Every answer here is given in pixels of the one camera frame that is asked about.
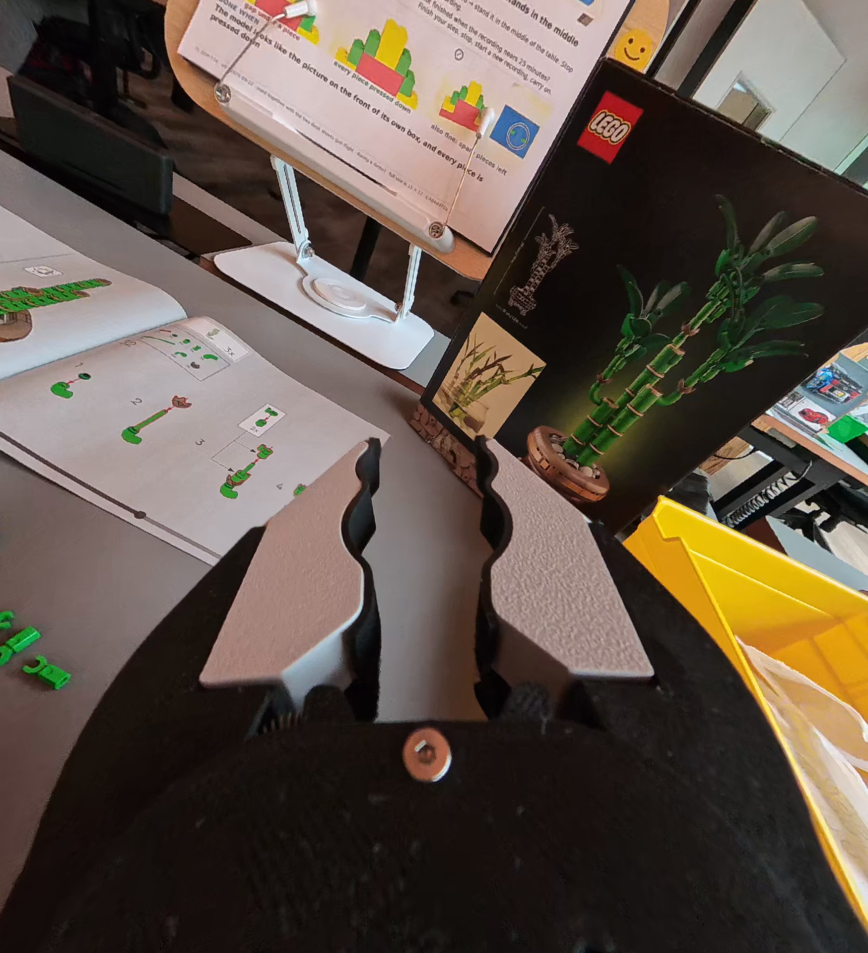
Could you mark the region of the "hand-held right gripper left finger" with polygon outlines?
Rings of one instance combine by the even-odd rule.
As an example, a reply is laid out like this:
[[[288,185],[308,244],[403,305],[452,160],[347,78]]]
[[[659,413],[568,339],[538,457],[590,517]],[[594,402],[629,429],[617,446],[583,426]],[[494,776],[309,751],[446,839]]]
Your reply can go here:
[[[361,721],[380,697],[380,611],[364,550],[377,524],[380,439],[356,444],[263,530],[200,674],[209,689],[267,686],[299,708],[342,691]]]

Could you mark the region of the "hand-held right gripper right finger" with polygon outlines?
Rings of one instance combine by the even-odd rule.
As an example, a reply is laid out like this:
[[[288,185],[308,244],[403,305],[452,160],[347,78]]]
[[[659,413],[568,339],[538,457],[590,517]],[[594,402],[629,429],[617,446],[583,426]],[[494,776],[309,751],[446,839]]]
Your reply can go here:
[[[477,437],[474,454],[491,548],[475,620],[475,697],[487,718],[520,689],[558,713],[585,682],[653,680],[591,522],[495,439]]]

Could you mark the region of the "open instruction booklet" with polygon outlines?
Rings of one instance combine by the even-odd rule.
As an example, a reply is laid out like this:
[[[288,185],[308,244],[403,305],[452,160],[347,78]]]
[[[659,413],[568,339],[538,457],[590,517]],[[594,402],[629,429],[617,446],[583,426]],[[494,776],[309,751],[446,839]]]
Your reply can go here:
[[[214,564],[388,434],[0,206],[0,450]]]

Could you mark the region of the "yellow plastic bin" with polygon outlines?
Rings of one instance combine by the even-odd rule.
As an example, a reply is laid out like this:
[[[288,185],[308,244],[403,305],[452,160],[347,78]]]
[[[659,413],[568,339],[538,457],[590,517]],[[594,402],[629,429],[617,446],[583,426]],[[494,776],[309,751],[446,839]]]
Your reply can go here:
[[[808,677],[868,723],[868,596],[664,497],[625,547],[724,650],[759,703],[795,780],[741,642]]]

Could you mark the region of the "white document stand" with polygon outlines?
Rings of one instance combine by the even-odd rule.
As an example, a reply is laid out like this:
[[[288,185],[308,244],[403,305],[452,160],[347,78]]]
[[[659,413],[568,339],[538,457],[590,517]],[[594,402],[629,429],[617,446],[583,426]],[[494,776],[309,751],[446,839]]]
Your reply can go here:
[[[451,253],[455,237],[443,223],[409,199],[332,155],[269,109],[252,100],[232,78],[214,85],[228,119],[268,145],[291,241],[217,254],[223,275],[382,367],[408,368],[433,339],[428,323],[413,313],[416,278],[424,252]],[[349,201],[397,226],[409,241],[404,291],[398,303],[318,256],[306,227],[296,172],[313,170],[339,185]]]

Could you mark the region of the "pile of white paper bags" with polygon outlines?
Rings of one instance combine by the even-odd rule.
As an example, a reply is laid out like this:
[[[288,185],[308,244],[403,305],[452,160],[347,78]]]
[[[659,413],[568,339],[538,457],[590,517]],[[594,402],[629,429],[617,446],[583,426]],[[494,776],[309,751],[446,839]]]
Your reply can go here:
[[[832,865],[868,925],[868,723],[784,662],[739,646]]]

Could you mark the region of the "black bamboo-print cardboard box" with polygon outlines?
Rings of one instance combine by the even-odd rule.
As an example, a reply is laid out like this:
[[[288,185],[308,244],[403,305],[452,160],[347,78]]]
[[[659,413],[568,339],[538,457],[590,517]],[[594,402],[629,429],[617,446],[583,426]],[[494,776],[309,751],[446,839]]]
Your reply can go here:
[[[594,69],[411,421],[619,530],[868,328],[868,191]]]

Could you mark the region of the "black chair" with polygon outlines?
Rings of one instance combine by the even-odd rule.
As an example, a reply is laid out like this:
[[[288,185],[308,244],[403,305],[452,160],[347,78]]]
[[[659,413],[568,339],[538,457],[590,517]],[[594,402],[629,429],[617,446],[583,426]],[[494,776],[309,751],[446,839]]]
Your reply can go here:
[[[29,79],[7,83],[25,153],[133,211],[169,220],[175,168],[166,149]]]

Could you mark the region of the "yellow smiley sticker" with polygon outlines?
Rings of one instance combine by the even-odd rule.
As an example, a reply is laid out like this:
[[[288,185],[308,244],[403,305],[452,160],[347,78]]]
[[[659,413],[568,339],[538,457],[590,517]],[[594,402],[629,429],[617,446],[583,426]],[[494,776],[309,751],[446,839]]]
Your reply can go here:
[[[618,34],[610,56],[631,69],[645,72],[656,46],[657,42],[647,30],[626,26]]]

